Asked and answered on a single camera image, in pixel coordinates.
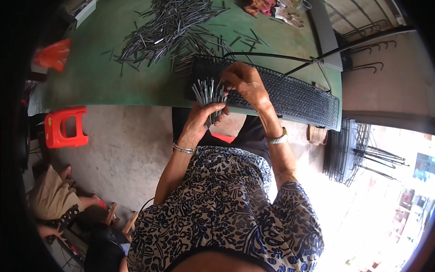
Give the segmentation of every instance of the blue and white patterned blouse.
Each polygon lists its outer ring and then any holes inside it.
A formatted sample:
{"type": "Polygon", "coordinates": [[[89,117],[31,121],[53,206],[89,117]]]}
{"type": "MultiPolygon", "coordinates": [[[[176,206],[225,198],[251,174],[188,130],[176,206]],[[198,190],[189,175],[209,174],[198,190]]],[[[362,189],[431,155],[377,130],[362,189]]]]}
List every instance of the blue and white patterned blouse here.
{"type": "Polygon", "coordinates": [[[302,187],[283,184],[267,201],[271,168],[239,148],[198,147],[183,183],[139,213],[129,271],[171,271],[204,251],[228,253],[266,271],[312,271],[324,244],[302,187]]]}

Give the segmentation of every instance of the green tabletop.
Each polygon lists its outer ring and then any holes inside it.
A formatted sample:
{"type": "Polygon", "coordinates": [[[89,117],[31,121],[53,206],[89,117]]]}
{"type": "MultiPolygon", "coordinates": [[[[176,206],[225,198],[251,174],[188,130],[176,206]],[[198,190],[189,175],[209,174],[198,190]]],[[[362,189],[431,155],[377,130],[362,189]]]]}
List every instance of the green tabletop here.
{"type": "MultiPolygon", "coordinates": [[[[121,48],[126,43],[124,37],[135,30],[134,22],[136,21],[140,27],[152,19],[152,17],[137,17],[134,10],[141,12],[150,5],[151,2],[148,0],[98,1],[96,10],[70,35],[71,52],[64,72],[62,74],[54,70],[49,72],[47,92],[43,99],[44,107],[54,109],[100,104],[190,107],[192,102],[185,100],[183,96],[185,78],[171,74],[169,54],[150,67],[147,67],[145,62],[139,68],[140,72],[124,65],[122,77],[120,77],[121,65],[109,60],[110,53],[101,55],[112,48],[114,48],[114,55],[120,55],[121,48]]],[[[213,5],[221,7],[222,2],[215,1],[213,5]]],[[[231,9],[201,26],[215,35],[222,35],[228,41],[227,44],[239,36],[234,30],[252,36],[251,28],[270,45],[268,47],[257,44],[257,49],[253,52],[305,59],[318,56],[313,31],[306,14],[301,15],[305,27],[295,29],[288,24],[272,21],[271,17],[261,13],[255,18],[245,13],[233,1],[225,1],[225,6],[231,9]],[[223,24],[226,27],[208,24],[223,24]]],[[[231,48],[234,52],[249,51],[249,46],[240,42],[231,48]]],[[[293,60],[270,57],[250,58],[256,65],[282,73],[302,64],[293,60]]],[[[248,62],[245,56],[238,56],[237,59],[248,62]]],[[[341,73],[331,67],[325,67],[325,71],[332,85],[332,94],[340,99],[339,120],[341,120],[341,73]]],[[[328,86],[316,65],[310,65],[292,76],[308,83],[314,81],[322,86],[328,86]]],[[[236,108],[232,108],[231,111],[255,114],[253,111],[236,108]]]]}

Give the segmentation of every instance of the bracelet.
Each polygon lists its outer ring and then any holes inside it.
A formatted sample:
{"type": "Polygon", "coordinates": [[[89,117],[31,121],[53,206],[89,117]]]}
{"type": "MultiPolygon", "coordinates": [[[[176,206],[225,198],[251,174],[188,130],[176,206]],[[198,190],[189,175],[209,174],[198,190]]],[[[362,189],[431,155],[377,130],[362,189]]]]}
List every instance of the bracelet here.
{"type": "Polygon", "coordinates": [[[177,145],[177,142],[178,141],[175,141],[172,144],[172,147],[174,147],[175,150],[178,150],[178,151],[184,152],[184,153],[188,153],[188,154],[193,154],[195,152],[195,150],[196,150],[196,148],[194,148],[194,149],[191,149],[191,148],[182,148],[181,146],[177,145]]]}

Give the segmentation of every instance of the plastic cup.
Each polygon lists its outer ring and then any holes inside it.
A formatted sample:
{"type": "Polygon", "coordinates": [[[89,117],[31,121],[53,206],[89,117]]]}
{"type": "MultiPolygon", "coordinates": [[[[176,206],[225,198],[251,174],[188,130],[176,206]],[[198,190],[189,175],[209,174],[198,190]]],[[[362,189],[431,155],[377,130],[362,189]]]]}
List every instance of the plastic cup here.
{"type": "Polygon", "coordinates": [[[307,10],[311,9],[313,6],[307,0],[301,0],[301,2],[296,7],[299,13],[305,13],[307,10]]]}

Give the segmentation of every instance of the wooden stool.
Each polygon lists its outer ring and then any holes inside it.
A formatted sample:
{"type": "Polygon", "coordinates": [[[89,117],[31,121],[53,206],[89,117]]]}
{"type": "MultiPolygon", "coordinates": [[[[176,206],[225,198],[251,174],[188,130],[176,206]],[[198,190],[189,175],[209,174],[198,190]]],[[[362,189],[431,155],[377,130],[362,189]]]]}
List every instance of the wooden stool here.
{"type": "MultiPolygon", "coordinates": [[[[113,222],[113,227],[117,228],[118,224],[119,224],[119,218],[115,218],[115,211],[116,211],[116,202],[113,203],[112,208],[110,209],[109,215],[106,218],[106,225],[110,226],[111,222],[113,222]]],[[[130,229],[132,231],[134,231],[134,222],[137,219],[137,216],[139,215],[138,212],[134,212],[133,215],[130,217],[130,219],[128,220],[127,224],[125,224],[125,227],[122,229],[122,233],[124,234],[124,236],[127,238],[127,240],[131,243],[132,241],[132,237],[129,234],[130,229]]]]}

